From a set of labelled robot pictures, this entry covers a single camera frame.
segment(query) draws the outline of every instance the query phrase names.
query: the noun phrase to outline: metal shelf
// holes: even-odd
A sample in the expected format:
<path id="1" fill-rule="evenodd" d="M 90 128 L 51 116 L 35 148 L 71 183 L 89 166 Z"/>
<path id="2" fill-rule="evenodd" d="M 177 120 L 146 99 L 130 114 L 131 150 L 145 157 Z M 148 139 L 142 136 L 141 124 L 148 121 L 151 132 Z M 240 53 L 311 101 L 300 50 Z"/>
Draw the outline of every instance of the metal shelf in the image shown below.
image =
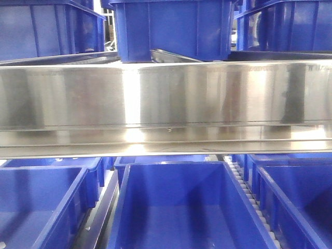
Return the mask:
<path id="1" fill-rule="evenodd" d="M 0 158 L 332 151 L 332 60 L 0 67 Z"/>

